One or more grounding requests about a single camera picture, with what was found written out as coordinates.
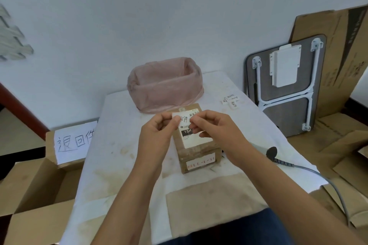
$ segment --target power cord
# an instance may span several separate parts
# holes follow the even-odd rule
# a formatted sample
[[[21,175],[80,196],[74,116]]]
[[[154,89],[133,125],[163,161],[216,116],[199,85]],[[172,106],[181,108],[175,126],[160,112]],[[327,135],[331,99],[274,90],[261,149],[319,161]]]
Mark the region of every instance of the power cord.
[[[341,193],[339,192],[338,188],[336,187],[336,185],[331,180],[329,180],[328,178],[324,177],[319,172],[317,172],[315,170],[312,170],[311,168],[307,168],[307,167],[303,167],[303,166],[298,166],[298,165],[295,165],[295,164],[292,164],[292,163],[288,163],[288,162],[285,162],[285,161],[281,161],[279,159],[276,159],[276,155],[277,155],[277,148],[274,147],[274,146],[271,147],[271,148],[269,148],[269,150],[267,150],[267,152],[266,152],[267,158],[270,159],[272,162],[274,162],[276,164],[280,164],[280,165],[287,166],[287,167],[297,167],[297,168],[301,168],[303,170],[308,170],[308,171],[310,171],[312,173],[315,173],[315,174],[319,175],[324,180],[326,180],[335,189],[336,193],[338,194],[338,198],[340,199],[341,204],[342,204],[343,209],[344,209],[344,212],[345,212],[347,226],[350,227],[350,217],[349,217],[349,213],[347,211],[347,207],[346,207],[345,201],[343,200],[343,197],[341,196]]]

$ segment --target plastic bag lined container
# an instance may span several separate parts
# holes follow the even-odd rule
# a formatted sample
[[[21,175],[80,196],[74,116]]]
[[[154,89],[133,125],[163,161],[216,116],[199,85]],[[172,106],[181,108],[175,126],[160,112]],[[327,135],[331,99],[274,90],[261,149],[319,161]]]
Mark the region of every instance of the plastic bag lined container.
[[[142,113],[159,113],[186,106],[204,93],[202,72],[189,57],[137,66],[128,77],[127,88]]]

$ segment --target white metal leg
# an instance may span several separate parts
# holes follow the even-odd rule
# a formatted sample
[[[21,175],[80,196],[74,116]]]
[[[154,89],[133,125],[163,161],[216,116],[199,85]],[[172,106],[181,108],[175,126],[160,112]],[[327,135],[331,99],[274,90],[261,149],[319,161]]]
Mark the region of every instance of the white metal leg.
[[[276,106],[282,103],[287,103],[293,100],[307,98],[308,99],[308,110],[307,110],[307,117],[306,123],[303,123],[302,130],[303,131],[310,131],[310,122],[311,122],[311,113],[312,113],[312,95],[313,95],[313,88],[316,80],[317,68],[318,68],[318,59],[320,57],[320,49],[323,47],[323,42],[321,42],[320,38],[315,38],[312,41],[310,51],[314,53],[314,62],[313,62],[313,69],[312,69],[312,78],[310,81],[310,85],[303,91],[299,91],[297,93],[292,93],[289,95],[285,95],[279,98],[275,98],[272,100],[264,101],[262,100],[261,91],[260,91],[260,67],[262,66],[262,62],[259,56],[255,56],[252,59],[253,69],[256,69],[256,79],[257,79],[257,96],[258,96],[258,107],[261,111],[265,108],[269,108],[271,106]]]

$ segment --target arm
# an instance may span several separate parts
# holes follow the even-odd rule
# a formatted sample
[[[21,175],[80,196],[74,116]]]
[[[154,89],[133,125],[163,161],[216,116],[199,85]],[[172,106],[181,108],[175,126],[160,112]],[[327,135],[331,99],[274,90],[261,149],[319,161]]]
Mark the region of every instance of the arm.
[[[134,167],[120,188],[91,245],[138,244],[152,190],[161,174],[170,139],[180,123],[171,113],[156,114],[142,126]]]
[[[297,244],[364,245],[347,226],[257,151],[227,114],[206,110],[190,121],[189,128],[194,134],[203,131],[201,137],[212,137],[228,159],[246,173]]]

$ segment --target person's lap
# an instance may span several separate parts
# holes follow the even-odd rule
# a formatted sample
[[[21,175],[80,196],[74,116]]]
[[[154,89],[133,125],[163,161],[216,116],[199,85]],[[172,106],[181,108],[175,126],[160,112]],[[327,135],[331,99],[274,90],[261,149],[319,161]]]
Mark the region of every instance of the person's lap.
[[[294,244],[280,219],[266,208],[214,228],[175,238],[160,245],[212,244]]]

